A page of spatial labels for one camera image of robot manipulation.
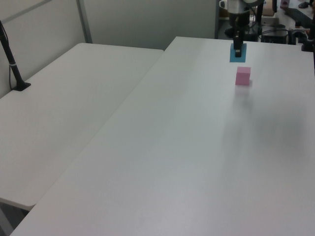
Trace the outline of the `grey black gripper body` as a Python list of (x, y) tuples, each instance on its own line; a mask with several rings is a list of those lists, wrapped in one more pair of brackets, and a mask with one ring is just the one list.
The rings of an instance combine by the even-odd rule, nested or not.
[(228, 0), (227, 11), (231, 26), (243, 30), (250, 21), (250, 9), (244, 0)]

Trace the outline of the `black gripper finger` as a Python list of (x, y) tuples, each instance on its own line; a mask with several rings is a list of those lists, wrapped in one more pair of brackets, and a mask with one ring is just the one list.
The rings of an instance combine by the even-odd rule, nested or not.
[(235, 50), (236, 58), (240, 58), (242, 56), (243, 43), (244, 43), (244, 31), (236, 30), (233, 35), (233, 49)]

